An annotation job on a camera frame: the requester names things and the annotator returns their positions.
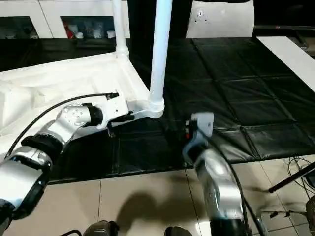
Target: shoe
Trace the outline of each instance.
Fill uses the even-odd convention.
[[[119,227],[114,221],[102,220],[90,225],[83,236],[117,236]]]
[[[192,234],[181,227],[167,227],[164,232],[164,236],[192,236]]]

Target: white metal pole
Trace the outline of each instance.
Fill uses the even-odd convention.
[[[124,23],[123,23],[123,10],[121,0],[113,0],[114,12],[114,25],[116,35],[116,53],[128,55],[128,47],[126,45]]]
[[[151,109],[164,108],[163,87],[172,0],[157,0],[149,102]]]

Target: black cable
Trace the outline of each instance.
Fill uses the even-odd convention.
[[[68,235],[71,235],[71,234],[77,234],[78,236],[82,236],[81,232],[78,231],[78,230],[71,230],[67,233],[64,233],[63,235],[60,235],[60,236],[68,236]]]
[[[207,142],[209,144],[211,144],[220,154],[221,156],[224,158],[224,160],[227,162],[227,164],[229,165],[233,175],[234,175],[234,178],[235,178],[235,182],[240,190],[240,194],[241,194],[241,199],[242,199],[242,208],[243,208],[243,217],[244,217],[244,223],[245,223],[245,226],[246,226],[246,229],[247,229],[247,232],[248,234],[250,233],[250,227],[249,227],[249,224],[248,224],[248,218],[247,218],[247,213],[246,213],[246,207],[247,209],[249,210],[251,216],[252,216],[252,220],[254,221],[257,229],[258,229],[258,232],[261,236],[265,235],[264,234],[264,229],[262,228],[260,222],[257,220],[257,217],[254,213],[254,211],[252,210],[251,206],[249,205],[249,203],[247,202],[247,200],[245,199],[245,196],[243,194],[243,189],[242,189],[242,186],[241,186],[241,183],[240,183],[240,180],[238,179],[238,176],[232,166],[232,164],[229,162],[229,160],[226,158],[226,156],[220,151],[220,149],[217,147],[217,145],[211,141],[211,139],[202,131],[198,128],[198,131],[202,134],[202,136],[207,140]]]
[[[18,142],[20,141],[20,139],[25,135],[25,133],[40,119],[42,118],[44,115],[46,115],[48,112],[50,112],[51,110],[65,104],[68,102],[72,102],[78,99],[82,99],[82,98],[87,98],[87,97],[99,97],[99,96],[112,96],[114,95],[114,93],[94,93],[94,94],[87,94],[87,95],[82,95],[82,96],[78,96],[78,97],[73,97],[70,99],[67,99],[65,101],[59,102],[57,104],[55,104],[54,106],[48,108],[47,110],[45,110],[44,112],[42,112],[40,115],[38,115],[20,134],[19,136],[15,139],[15,141],[13,142],[13,144],[11,145],[9,151],[7,152],[7,154],[5,155],[5,159],[7,157],[9,157],[12,153],[12,151],[14,150],[15,146],[18,144]]]
[[[309,162],[309,161],[305,160],[304,158],[300,158],[300,157],[294,157],[293,159],[290,159],[290,161],[289,161],[289,163],[288,163],[288,165],[287,165],[287,171],[288,171],[288,174],[289,174],[290,176],[292,176],[292,173],[291,173],[291,170],[290,170],[290,165],[292,164],[292,161],[295,161],[295,163],[297,164],[297,162],[298,162],[299,160],[304,160],[304,161],[306,161],[306,162]],[[303,178],[301,178],[301,181],[302,181],[303,185],[301,185],[297,180],[295,180],[294,182],[295,182],[297,185],[299,185],[300,187],[302,187],[302,188],[305,190],[307,196],[310,198],[310,195],[309,195],[308,191],[311,192],[312,194],[315,194],[315,192],[313,192],[312,190],[310,190],[310,189],[308,189],[308,188],[306,187]]]
[[[306,160],[306,159],[304,159],[304,158],[302,158],[302,157],[299,157],[299,160],[303,160],[303,161],[305,161],[307,164],[311,164],[311,162],[309,161],[309,160]],[[304,180],[304,183],[312,190],[309,190],[310,192],[312,192],[313,194],[315,194],[313,191],[315,191],[315,188],[313,187],[313,186],[311,186],[311,185],[309,185],[309,183],[307,182],[307,181],[305,181]]]

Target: glass door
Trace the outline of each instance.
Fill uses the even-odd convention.
[[[52,38],[38,1],[0,1],[0,39]]]
[[[54,38],[114,38],[111,0],[39,1]],[[128,4],[122,0],[125,37],[130,38]]]

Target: silver robotic arm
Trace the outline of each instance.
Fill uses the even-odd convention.
[[[12,219],[22,219],[36,207],[53,165],[78,129],[88,125],[109,127],[110,121],[125,119],[132,116],[119,97],[108,100],[107,106],[71,104],[34,136],[24,138],[22,146],[0,164],[0,236]],[[232,170],[221,154],[208,146],[213,122],[212,113],[191,116],[186,124],[188,142],[183,156],[194,165],[202,183],[211,234],[246,236],[242,196]]]
[[[213,113],[191,116],[186,123],[189,141],[183,149],[183,156],[194,166],[203,186],[211,235],[246,236],[241,192],[233,172],[222,155],[209,148],[213,122]]]
[[[0,163],[0,236],[11,220],[28,216],[36,207],[49,181],[53,165],[78,129],[100,128],[111,122],[133,119],[125,100],[117,93],[101,105],[70,104],[33,136],[21,141]]]

